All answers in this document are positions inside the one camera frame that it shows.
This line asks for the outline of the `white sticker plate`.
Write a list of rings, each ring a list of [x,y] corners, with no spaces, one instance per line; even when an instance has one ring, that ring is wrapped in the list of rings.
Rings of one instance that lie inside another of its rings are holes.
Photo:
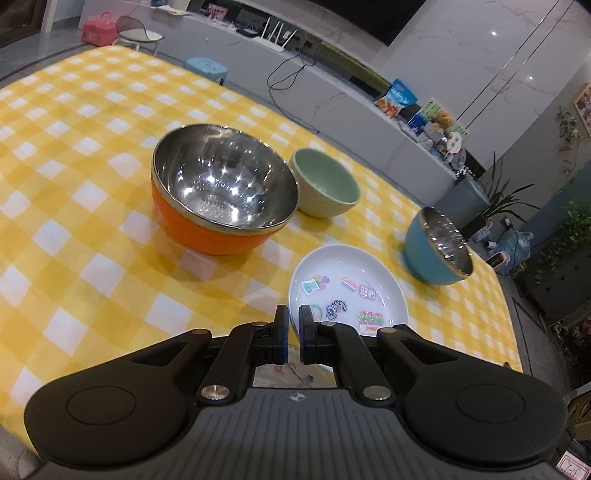
[[[287,293],[290,333],[298,332],[298,308],[311,307],[315,322],[334,321],[372,336],[383,327],[409,323],[409,311],[400,283],[377,258],[345,244],[325,245],[295,267]],[[288,362],[256,369],[253,385],[263,388],[329,388],[335,386],[332,369],[301,363],[300,347],[288,348]]]

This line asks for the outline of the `blue steel bowl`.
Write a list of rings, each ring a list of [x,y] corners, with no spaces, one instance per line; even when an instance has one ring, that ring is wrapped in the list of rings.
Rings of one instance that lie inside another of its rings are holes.
[[[403,255],[408,270],[431,285],[452,285],[474,271],[460,231],[447,216],[429,206],[422,208],[408,227]]]

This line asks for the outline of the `green ceramic bowl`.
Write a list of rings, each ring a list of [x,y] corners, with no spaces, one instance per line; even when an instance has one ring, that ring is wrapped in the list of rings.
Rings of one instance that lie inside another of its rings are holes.
[[[300,186],[300,210],[315,218],[342,215],[361,200],[358,182],[338,160],[322,151],[301,148],[290,158]]]

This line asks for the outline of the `orange steel bowl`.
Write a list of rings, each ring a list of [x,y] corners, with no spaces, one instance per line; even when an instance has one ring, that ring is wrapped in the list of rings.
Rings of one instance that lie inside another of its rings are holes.
[[[287,225],[301,199],[293,170],[270,146],[214,124],[163,136],[153,150],[150,179],[165,231],[209,255],[259,247]]]

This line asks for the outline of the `yellow checkered tablecloth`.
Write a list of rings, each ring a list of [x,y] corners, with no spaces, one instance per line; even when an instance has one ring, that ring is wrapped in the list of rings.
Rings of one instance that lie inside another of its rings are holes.
[[[228,125],[283,158],[312,147],[353,173],[362,199],[322,221],[297,214],[262,246],[209,257],[162,229],[149,166],[168,131]],[[495,272],[482,260],[448,287],[417,281],[402,246],[417,205],[301,127],[168,62],[92,49],[1,92],[1,423],[25,436],[44,384],[192,328],[224,335],[266,320],[298,261],[322,245],[368,251],[398,279],[423,337],[521,368]]]

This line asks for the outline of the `grey trash bin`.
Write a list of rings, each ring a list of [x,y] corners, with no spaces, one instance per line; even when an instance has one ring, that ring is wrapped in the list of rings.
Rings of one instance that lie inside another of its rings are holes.
[[[458,230],[462,230],[490,205],[483,187],[472,176],[465,176],[434,206]]]

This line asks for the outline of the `potted green plant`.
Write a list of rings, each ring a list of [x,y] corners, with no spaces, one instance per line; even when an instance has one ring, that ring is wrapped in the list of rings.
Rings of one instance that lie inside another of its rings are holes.
[[[539,210],[537,205],[525,202],[519,197],[521,193],[531,189],[534,184],[526,184],[512,191],[508,191],[511,180],[503,180],[503,169],[504,158],[497,159],[496,153],[493,153],[490,184],[484,190],[488,204],[480,208],[475,218],[460,230],[465,240],[469,240],[474,234],[486,226],[489,219],[492,219],[498,214],[506,214],[524,221],[524,218],[514,211],[516,206],[526,206],[534,210]]]

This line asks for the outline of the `teddy bear toy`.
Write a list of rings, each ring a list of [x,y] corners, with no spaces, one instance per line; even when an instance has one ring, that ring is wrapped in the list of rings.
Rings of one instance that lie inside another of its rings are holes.
[[[455,124],[453,116],[446,110],[439,110],[431,121],[440,132],[447,132]]]

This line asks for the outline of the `blue snack bag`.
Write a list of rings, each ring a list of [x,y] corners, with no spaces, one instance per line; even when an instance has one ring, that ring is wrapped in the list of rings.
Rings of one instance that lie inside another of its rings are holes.
[[[405,108],[414,105],[417,97],[400,79],[395,79],[388,91],[374,101],[388,118],[395,118]]]

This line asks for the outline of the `grey tv cabinet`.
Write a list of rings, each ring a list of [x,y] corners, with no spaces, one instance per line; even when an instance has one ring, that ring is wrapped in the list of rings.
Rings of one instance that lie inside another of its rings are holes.
[[[420,145],[398,118],[320,66],[264,48],[200,15],[173,16],[136,2],[87,1],[81,18],[104,11],[129,15],[164,36],[161,55],[207,57],[228,67],[231,88],[283,110],[397,184],[414,199],[436,204],[456,182],[453,171]]]

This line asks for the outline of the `light blue plastic stool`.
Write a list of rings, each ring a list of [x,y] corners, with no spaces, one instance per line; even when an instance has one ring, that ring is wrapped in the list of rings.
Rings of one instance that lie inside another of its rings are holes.
[[[184,62],[183,68],[219,85],[223,85],[228,80],[228,68],[209,58],[189,58]]]

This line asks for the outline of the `white wifi router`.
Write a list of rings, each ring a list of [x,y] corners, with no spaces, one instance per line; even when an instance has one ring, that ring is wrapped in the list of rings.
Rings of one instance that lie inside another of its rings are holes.
[[[286,49],[287,44],[297,33],[297,28],[290,23],[283,22],[279,18],[270,17],[263,23],[263,30],[253,41],[257,44],[280,53]]]

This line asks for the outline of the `pink storage box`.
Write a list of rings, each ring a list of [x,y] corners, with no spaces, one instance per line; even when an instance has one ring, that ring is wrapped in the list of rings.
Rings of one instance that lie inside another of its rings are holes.
[[[112,45],[117,39],[116,21],[113,13],[104,11],[100,16],[89,18],[83,23],[81,41],[96,47]]]

